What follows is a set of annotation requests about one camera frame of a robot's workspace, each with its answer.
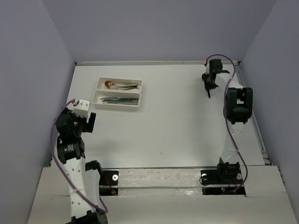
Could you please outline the teal plastic knife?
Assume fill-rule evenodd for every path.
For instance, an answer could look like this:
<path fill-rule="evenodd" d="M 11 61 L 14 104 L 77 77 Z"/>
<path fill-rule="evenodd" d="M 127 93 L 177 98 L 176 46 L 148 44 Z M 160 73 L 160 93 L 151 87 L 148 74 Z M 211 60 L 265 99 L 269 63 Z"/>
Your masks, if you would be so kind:
<path fill-rule="evenodd" d="M 139 103 L 138 100 L 132 100 L 132 99 L 118 99 L 119 102 L 116 103 Z"/>

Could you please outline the steel knife dark marbled handle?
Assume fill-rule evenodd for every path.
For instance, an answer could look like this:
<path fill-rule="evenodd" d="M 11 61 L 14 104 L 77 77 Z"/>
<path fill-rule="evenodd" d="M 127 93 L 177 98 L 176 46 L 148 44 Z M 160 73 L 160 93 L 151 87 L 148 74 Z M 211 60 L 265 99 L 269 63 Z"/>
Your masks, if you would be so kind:
<path fill-rule="evenodd" d="M 100 98 L 101 101 L 139 101 L 139 98 L 116 98 L 116 97 L 106 97 Z"/>

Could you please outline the beige plastic spoon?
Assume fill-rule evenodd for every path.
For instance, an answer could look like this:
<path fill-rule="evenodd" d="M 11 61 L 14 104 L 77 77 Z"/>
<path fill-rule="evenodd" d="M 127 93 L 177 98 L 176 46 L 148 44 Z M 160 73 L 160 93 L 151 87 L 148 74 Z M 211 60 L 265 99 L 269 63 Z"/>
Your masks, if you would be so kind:
<path fill-rule="evenodd" d="M 111 90 L 120 90 L 120 89 L 117 89 L 118 87 L 121 87 L 121 86 L 125 86 L 125 85 L 111 85 L 110 87 L 109 87 L 109 89 L 111 89 Z"/>

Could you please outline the copper spoon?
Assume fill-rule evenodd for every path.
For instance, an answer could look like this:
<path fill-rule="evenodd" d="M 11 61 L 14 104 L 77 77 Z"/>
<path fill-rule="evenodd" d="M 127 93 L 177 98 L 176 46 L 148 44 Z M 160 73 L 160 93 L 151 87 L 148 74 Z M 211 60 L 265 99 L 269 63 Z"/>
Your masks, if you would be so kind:
<path fill-rule="evenodd" d="M 109 88 L 111 85 L 116 85 L 116 84 L 112 83 L 111 81 L 106 81 L 106 82 L 105 82 L 105 86 L 106 86 L 107 88 Z"/>

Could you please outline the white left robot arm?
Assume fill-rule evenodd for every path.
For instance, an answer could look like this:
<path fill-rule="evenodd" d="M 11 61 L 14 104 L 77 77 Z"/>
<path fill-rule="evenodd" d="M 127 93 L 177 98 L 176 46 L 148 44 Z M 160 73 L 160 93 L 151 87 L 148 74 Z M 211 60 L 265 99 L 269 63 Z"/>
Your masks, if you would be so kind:
<path fill-rule="evenodd" d="M 71 202 L 72 224 L 106 224 L 107 209 L 99 196 L 99 183 L 103 170 L 98 161 L 85 160 L 85 144 L 82 133 L 92 133 L 96 114 L 80 117 L 66 108 L 59 115 L 55 125 L 58 165 L 67 177 Z"/>

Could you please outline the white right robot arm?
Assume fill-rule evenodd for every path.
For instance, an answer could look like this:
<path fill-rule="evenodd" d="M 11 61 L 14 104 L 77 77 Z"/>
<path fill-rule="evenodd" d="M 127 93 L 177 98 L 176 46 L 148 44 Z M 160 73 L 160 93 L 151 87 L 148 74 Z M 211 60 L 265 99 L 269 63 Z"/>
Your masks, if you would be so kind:
<path fill-rule="evenodd" d="M 223 116 L 227 134 L 217 168 L 202 171 L 200 181 L 204 186 L 225 185 L 230 181 L 239 185 L 242 183 L 240 163 L 243 159 L 238 143 L 241 141 L 245 124 L 252 116 L 253 90 L 233 80 L 233 75 L 223 69 L 221 59 L 207 60 L 205 67 L 202 80 L 208 96 L 211 97 L 210 91 L 216 88 L 224 90 Z"/>

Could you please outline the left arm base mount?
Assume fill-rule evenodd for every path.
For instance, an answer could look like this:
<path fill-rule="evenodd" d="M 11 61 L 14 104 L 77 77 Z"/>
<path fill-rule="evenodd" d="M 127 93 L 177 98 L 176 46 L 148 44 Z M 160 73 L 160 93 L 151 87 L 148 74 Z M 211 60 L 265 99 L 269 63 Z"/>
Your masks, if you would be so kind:
<path fill-rule="evenodd" d="M 103 176 L 99 181 L 100 196 L 118 196 L 119 170 L 103 170 Z"/>

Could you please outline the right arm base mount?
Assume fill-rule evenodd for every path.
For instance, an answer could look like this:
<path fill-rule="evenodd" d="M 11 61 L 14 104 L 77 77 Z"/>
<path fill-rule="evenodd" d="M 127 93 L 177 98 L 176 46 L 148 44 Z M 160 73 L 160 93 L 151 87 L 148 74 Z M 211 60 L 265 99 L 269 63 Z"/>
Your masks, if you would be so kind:
<path fill-rule="evenodd" d="M 241 186 L 243 182 L 242 174 L 233 177 L 219 178 L 216 169 L 204 169 L 200 171 L 199 183 L 202 185 L 204 196 L 219 195 L 246 195 L 245 188 Z"/>

